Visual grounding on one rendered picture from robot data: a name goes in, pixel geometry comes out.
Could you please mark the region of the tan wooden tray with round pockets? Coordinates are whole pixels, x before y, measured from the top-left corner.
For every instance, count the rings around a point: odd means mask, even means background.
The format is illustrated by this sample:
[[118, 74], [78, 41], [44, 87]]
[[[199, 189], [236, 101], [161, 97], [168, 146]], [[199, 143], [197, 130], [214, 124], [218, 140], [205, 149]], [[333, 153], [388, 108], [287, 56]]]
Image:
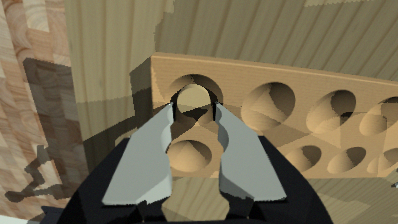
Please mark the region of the tan wooden tray with round pockets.
[[[213, 102], [265, 136], [305, 179], [386, 177], [398, 166], [397, 81], [164, 52], [150, 56], [150, 72], [153, 116], [176, 104], [166, 149], [172, 176], [218, 178]], [[177, 107], [189, 84], [209, 93], [200, 117]]]

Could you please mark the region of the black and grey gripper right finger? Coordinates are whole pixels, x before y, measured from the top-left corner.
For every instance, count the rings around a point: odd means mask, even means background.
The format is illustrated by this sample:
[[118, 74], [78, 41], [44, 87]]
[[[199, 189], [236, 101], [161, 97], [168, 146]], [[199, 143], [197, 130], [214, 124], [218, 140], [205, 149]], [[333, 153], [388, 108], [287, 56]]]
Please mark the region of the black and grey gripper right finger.
[[271, 224], [333, 224], [313, 187], [265, 136], [219, 102], [213, 121], [223, 147], [219, 192], [229, 208], [243, 203], [249, 219]]

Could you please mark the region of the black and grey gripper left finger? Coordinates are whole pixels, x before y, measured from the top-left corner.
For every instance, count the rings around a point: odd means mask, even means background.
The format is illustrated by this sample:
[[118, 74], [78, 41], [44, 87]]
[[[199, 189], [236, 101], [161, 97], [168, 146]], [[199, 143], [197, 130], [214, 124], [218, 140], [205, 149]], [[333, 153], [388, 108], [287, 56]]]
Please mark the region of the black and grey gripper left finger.
[[[134, 224], [172, 193], [166, 149], [176, 104], [170, 102], [102, 160], [75, 191], [57, 224]], [[169, 125], [170, 122], [170, 125]]]

